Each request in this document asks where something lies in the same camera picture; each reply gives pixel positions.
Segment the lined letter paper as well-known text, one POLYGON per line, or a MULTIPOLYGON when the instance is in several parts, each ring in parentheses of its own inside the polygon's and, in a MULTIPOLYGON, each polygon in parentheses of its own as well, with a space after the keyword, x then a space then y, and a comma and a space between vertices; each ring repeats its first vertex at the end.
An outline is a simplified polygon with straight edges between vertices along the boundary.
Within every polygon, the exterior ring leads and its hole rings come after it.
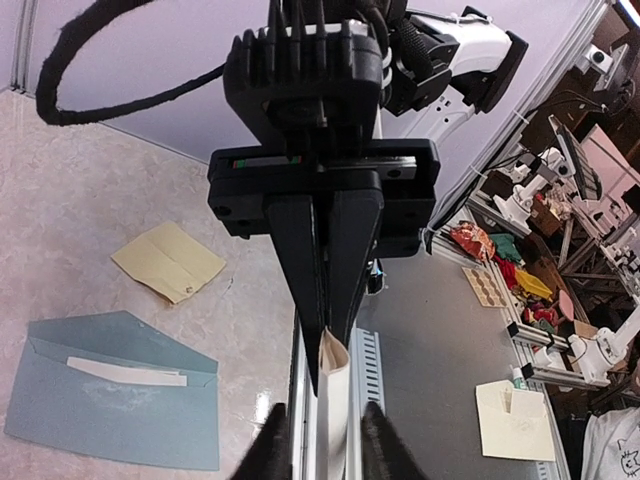
POLYGON ((350 356, 328 328, 321 335, 316 417, 316 478, 345 473, 350 394, 350 356))

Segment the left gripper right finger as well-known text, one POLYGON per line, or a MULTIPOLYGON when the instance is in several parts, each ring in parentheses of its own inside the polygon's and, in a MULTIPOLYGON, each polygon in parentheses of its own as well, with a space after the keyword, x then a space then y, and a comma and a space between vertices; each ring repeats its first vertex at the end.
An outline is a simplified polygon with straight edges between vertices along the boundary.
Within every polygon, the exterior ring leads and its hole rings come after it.
POLYGON ((364 479, 419 480, 425 473, 380 405, 369 401, 360 423, 364 479))

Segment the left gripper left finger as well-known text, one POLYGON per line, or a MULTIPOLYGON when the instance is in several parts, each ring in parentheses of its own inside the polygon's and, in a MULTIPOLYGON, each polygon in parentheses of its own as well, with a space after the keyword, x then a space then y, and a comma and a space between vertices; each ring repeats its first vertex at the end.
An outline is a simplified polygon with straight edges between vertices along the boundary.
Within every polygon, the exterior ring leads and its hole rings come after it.
POLYGON ((231 480, 285 480, 291 477, 290 429, 286 405, 276 403, 231 480))

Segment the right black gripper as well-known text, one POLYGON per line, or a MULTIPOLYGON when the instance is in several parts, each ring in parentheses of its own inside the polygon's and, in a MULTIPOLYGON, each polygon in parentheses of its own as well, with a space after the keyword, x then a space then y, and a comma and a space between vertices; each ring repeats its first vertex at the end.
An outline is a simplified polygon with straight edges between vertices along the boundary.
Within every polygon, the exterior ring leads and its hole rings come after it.
POLYGON ((286 156, 264 146, 212 154, 208 205, 231 236, 248 240, 270 234, 296 306, 314 392, 325 298, 318 218, 309 195, 334 192, 327 326, 348 344, 380 221, 374 255, 414 255, 419 232, 435 207, 439 171, 438 150, 429 139, 373 140, 354 156, 333 158, 313 153, 286 156))

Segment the blue envelope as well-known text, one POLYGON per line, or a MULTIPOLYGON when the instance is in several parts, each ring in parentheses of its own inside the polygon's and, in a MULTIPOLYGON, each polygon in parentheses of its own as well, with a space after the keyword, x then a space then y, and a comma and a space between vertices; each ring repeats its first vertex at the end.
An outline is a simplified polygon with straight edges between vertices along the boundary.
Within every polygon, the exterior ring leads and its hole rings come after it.
POLYGON ((218 363, 127 311, 32 321, 4 431, 108 460, 216 471, 218 363))

